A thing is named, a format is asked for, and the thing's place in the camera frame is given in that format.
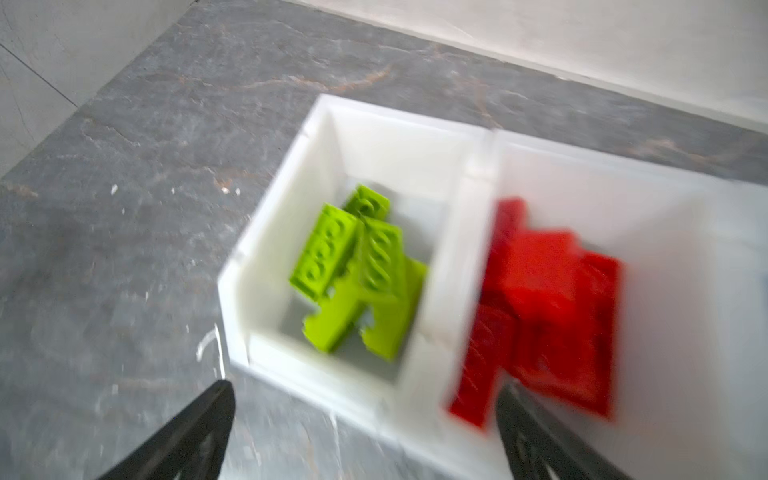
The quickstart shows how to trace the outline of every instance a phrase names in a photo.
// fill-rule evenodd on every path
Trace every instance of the pile of green blocks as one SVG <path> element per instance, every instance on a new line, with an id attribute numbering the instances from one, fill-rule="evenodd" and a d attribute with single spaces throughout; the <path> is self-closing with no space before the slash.
<path id="1" fill-rule="evenodd" d="M 389 200 L 358 185 L 343 209 L 326 204 L 290 283 L 319 309 L 304 319 L 304 336 L 331 353 L 366 308 L 366 348 L 393 361 L 419 303 L 427 267 L 403 253 L 402 230 L 386 223 Z"/>

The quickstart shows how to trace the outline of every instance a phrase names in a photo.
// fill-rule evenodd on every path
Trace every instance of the white wall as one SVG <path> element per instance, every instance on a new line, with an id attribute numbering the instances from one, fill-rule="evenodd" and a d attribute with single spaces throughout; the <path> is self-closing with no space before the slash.
<path id="1" fill-rule="evenodd" d="M 768 132 L 768 0 L 294 0 Z"/>
<path id="2" fill-rule="evenodd" d="M 0 0 L 0 45 L 21 59 L 0 48 L 0 176 L 178 20 L 192 1 Z M 56 90 L 68 100 L 53 100 L 60 97 Z"/>

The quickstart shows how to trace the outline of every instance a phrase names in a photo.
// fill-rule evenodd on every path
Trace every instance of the pile of red blocks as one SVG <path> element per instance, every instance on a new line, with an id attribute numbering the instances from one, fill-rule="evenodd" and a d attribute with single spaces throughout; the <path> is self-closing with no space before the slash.
<path id="1" fill-rule="evenodd" d="M 504 372 L 611 417 L 621 264 L 570 230 L 529 230 L 520 198 L 498 205 L 482 294 L 449 411 L 480 428 Z"/>

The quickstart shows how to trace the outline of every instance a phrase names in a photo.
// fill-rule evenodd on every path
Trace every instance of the gray marble surface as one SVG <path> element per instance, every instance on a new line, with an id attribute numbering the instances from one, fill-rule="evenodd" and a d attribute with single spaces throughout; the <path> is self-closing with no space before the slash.
<path id="1" fill-rule="evenodd" d="M 298 5 L 202 0 L 0 180 L 2 472 L 94 478 L 217 378 L 215 346 L 195 356 L 217 273 L 321 92 L 768 184 L 762 134 Z M 442 478 L 227 377 L 222 478 Z"/>

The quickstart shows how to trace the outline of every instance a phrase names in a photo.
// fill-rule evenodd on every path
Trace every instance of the white container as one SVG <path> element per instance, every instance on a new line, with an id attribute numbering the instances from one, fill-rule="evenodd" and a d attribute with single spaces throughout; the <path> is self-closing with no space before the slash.
<path id="1" fill-rule="evenodd" d="M 357 182 L 392 200 L 406 253 L 429 264 L 394 364 L 357 335 L 318 353 L 288 283 L 322 204 Z M 753 185 L 322 95 L 221 273 L 230 361 L 450 475 L 509 479 L 498 432 L 445 406 L 495 202 L 511 195 L 534 227 L 570 227 L 627 265 L 616 422 L 548 402 L 555 413 L 637 479 L 757 478 L 768 468 L 768 194 Z"/>

